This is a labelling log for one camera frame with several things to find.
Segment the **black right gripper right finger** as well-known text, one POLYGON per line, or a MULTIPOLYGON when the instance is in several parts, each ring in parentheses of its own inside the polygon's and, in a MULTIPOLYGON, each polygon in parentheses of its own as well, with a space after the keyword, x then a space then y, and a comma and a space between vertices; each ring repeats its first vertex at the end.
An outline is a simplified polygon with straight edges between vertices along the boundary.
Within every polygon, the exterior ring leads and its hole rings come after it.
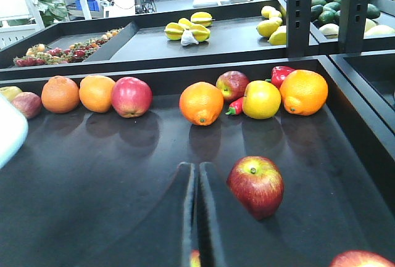
POLYGON ((311 266, 256 221, 211 162, 199 165, 197 236, 203 266, 311 266))

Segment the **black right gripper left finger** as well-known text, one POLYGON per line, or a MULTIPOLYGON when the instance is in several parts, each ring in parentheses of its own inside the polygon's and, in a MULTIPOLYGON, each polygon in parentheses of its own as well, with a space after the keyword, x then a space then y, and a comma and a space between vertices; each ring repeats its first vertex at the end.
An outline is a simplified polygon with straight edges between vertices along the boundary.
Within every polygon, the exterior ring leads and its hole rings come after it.
POLYGON ((195 166, 181 162, 164 196, 131 232, 79 266, 189 266, 195 166))

